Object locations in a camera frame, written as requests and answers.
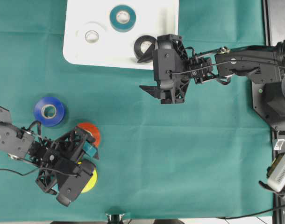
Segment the wire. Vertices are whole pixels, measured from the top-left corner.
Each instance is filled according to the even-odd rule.
[[[245,218],[245,217],[250,217],[250,216],[258,216],[258,215],[264,214],[266,212],[276,211],[276,210],[283,209],[283,208],[285,208],[285,204],[281,205],[281,206],[278,206],[278,207],[275,207],[275,208],[272,208],[272,209],[264,210],[264,211],[261,211],[261,212],[256,212],[256,213],[253,213],[253,214],[248,214],[248,215],[244,215],[244,216],[237,216],[237,217],[219,217],[219,219],[227,219],[227,220],[229,220],[229,219]]]
[[[78,174],[68,174],[68,173],[64,173],[64,172],[61,172],[61,171],[59,171],[57,169],[52,169],[52,168],[40,167],[39,169],[40,170],[53,171],[53,172],[56,172],[56,173],[59,173],[59,174],[65,175],[65,176],[78,176]]]
[[[258,216],[257,216],[257,219],[259,219],[262,223],[267,224],[267,223],[266,223],[266,222],[264,222],[262,219],[260,219]]]
[[[31,129],[32,129],[35,125],[37,125],[37,134],[39,135],[39,136],[38,136],[38,139],[39,139],[41,145],[43,145],[43,140],[42,140],[42,138],[41,138],[41,125],[42,125],[42,124],[41,124],[40,121],[35,120],[34,122],[32,122],[32,123],[30,124],[30,126],[28,127],[27,131],[31,131]]]
[[[233,63],[233,62],[247,62],[247,63],[266,64],[266,65],[272,65],[274,67],[278,67],[278,68],[281,68],[281,69],[285,69],[285,66],[274,64],[274,63],[259,62],[259,61],[252,61],[252,60],[230,60],[230,61],[224,61],[224,62],[219,62],[219,63],[211,64],[211,65],[208,65],[208,66],[204,66],[204,67],[199,68],[199,69],[193,69],[193,70],[182,71],[182,72],[171,72],[171,74],[172,75],[182,75],[182,74],[186,74],[186,73],[189,73],[189,72],[199,71],[199,70],[203,70],[203,69],[208,69],[208,68],[211,68],[211,67],[214,67],[214,66],[227,64],[227,63]]]
[[[35,171],[37,171],[38,169],[40,170],[49,170],[49,171],[53,171],[53,172],[56,172],[56,173],[59,173],[59,174],[62,174],[62,175],[65,175],[65,176],[78,176],[77,174],[68,174],[68,173],[64,173],[64,172],[61,172],[57,169],[52,169],[52,168],[44,168],[44,167],[38,167],[36,164],[32,163],[31,161],[28,161],[28,160],[25,160],[25,159],[22,159],[22,158],[18,158],[17,159],[18,161],[22,161],[26,164],[30,164],[30,165],[33,165],[33,166],[36,166],[37,168],[25,173],[25,174],[22,174],[22,173],[19,173],[15,170],[11,170],[11,169],[3,169],[3,168],[0,168],[0,171],[8,171],[8,172],[12,172],[12,173],[15,173],[15,174],[18,174],[20,176],[26,176],[26,175],[29,175]]]
[[[25,173],[25,174],[19,173],[19,172],[17,172],[17,171],[11,170],[11,169],[2,169],[2,168],[0,168],[0,171],[8,171],[8,172],[12,172],[12,173],[18,174],[18,175],[20,175],[20,176],[26,176],[26,175],[29,175],[29,174],[31,174],[31,173],[37,171],[38,169],[39,169],[39,168],[35,168],[35,169],[33,169],[33,170],[31,170],[31,171]]]

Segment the green tabletop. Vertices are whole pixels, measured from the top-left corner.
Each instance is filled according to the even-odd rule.
[[[186,103],[160,105],[140,84],[153,72],[65,61],[65,0],[0,0],[0,105],[28,126],[44,96],[62,100],[57,138],[79,122],[102,135],[98,182],[68,208],[35,184],[36,174],[0,171],[0,221],[91,221],[238,216],[272,207],[258,185],[271,163],[268,126],[252,110],[250,83],[191,84]],[[179,34],[196,52],[264,44],[261,0],[180,0]],[[29,165],[0,152],[0,167]]]

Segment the white container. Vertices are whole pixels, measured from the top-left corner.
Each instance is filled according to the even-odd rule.
[[[128,32],[111,26],[109,15],[117,5],[135,11]],[[152,70],[152,62],[137,63],[134,43],[142,35],[178,34],[178,14],[179,0],[68,0],[64,57],[72,64]]]

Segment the robotic arm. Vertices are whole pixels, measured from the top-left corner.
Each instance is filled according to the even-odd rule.
[[[186,49],[192,50],[192,56]],[[209,57],[212,55],[215,64]],[[259,183],[285,199],[285,41],[275,47],[223,47],[196,54],[193,48],[183,46],[180,36],[164,35],[158,37],[153,63],[157,86],[140,88],[162,104],[184,103],[191,79],[196,84],[216,80],[227,85],[237,75],[252,81],[253,108],[271,127],[276,155],[268,168],[267,184]],[[217,66],[218,75],[213,66]]]
[[[36,125],[37,134],[32,131]],[[88,154],[98,159],[94,142],[95,138],[79,127],[56,140],[43,138],[39,121],[27,129],[18,128],[12,125],[9,111],[0,107],[0,150],[14,160],[37,167],[37,185],[44,193],[57,195],[57,200],[65,206],[77,199],[93,176],[94,164],[82,157]]]
[[[280,83],[285,74],[285,41],[275,47],[223,47],[200,54],[191,47],[185,48],[177,35],[160,36],[157,45],[153,52],[157,86],[140,88],[160,99],[161,104],[183,103],[191,79],[196,84],[216,80],[227,85],[233,75],[238,75],[255,84],[271,84]],[[192,50],[191,57],[186,49]],[[215,55],[216,64],[212,64],[211,55]],[[213,73],[213,66],[217,66],[219,75]]]

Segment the white object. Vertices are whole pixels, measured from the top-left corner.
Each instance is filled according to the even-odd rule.
[[[280,151],[282,149],[282,146],[284,144],[285,140],[284,139],[275,139],[273,140],[273,150],[275,151]]]
[[[267,184],[276,192],[280,192],[285,186],[285,154],[268,178]]]
[[[109,15],[117,5],[136,14],[134,27],[116,31]],[[137,63],[134,43],[143,35],[178,34],[179,0],[68,0],[63,55],[72,64],[153,69],[153,63]],[[128,21],[127,13],[118,16]]]

